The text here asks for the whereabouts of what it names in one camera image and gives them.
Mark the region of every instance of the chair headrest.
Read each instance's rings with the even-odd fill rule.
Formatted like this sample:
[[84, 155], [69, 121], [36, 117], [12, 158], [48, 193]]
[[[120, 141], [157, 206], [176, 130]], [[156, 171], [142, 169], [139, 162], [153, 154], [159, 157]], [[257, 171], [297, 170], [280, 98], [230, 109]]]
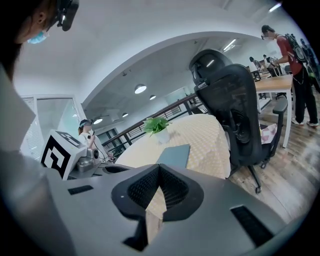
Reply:
[[199, 85], [213, 73], [230, 64], [232, 64], [232, 61], [222, 52], [206, 49], [192, 58], [189, 70], [192, 73], [193, 82]]

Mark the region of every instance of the green plant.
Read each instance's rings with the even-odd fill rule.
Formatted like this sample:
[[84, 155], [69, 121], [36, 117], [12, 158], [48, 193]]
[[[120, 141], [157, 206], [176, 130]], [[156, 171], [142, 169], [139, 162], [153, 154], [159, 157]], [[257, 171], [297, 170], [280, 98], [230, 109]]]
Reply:
[[147, 134], [156, 134], [158, 132], [161, 132], [163, 129], [165, 129], [170, 123], [163, 117], [149, 117], [144, 121], [144, 128], [143, 130]]

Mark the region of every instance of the railing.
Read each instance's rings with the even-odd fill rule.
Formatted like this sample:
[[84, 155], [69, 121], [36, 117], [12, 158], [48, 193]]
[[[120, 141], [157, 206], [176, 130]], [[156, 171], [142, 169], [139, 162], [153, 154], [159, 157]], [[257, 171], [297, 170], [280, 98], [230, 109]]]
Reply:
[[[193, 112], [198, 111], [198, 107], [202, 106], [203, 104], [198, 99], [198, 97], [195, 94], [191, 94], [181, 100], [178, 100], [165, 108], [159, 110], [158, 112], [146, 117], [145, 119], [141, 120], [140, 122], [137, 122], [136, 124], [132, 125], [131, 127], [125, 129], [124, 131], [120, 132], [116, 136], [112, 137], [111, 139], [104, 142], [102, 145], [106, 149], [106, 151], [110, 152], [116, 152], [114, 156], [117, 158], [119, 157], [123, 152], [118, 150], [119, 148], [123, 148], [125, 144], [128, 144], [129, 146], [132, 145], [132, 143], [146, 134], [144, 132], [145, 124], [143, 121], [145, 121], [147, 118], [156, 118], [156, 117], [163, 117], [167, 119], [168, 121], [171, 121], [173, 119], [176, 119], [184, 114], [192, 115]], [[116, 145], [115, 142], [119, 141], [119, 139], [123, 137], [124, 141], [123, 143]]]

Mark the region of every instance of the mesh chair back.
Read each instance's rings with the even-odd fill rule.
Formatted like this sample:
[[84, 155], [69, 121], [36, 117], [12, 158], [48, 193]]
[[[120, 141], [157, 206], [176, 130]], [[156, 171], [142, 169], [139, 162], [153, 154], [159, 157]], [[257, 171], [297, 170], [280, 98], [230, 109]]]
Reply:
[[206, 77], [194, 91], [230, 138], [231, 162], [251, 165], [262, 152], [255, 82], [240, 64], [231, 64]]
[[218, 50], [206, 49], [199, 52], [190, 62], [189, 70], [193, 82], [201, 84], [208, 76], [232, 64], [231, 60]]

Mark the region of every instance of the round table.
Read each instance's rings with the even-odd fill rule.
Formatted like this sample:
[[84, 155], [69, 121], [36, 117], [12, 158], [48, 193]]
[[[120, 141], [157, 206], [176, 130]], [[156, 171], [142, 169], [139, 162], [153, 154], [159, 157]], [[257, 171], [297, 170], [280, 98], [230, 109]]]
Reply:
[[[189, 144], [186, 168], [225, 179], [229, 177], [229, 146], [220, 123], [213, 115], [193, 114], [173, 120], [168, 127], [170, 140], [160, 144], [155, 136], [145, 135], [117, 159], [116, 164], [141, 167], [157, 162], [165, 148]], [[146, 211], [159, 219], [166, 211], [166, 202], [160, 187]]]

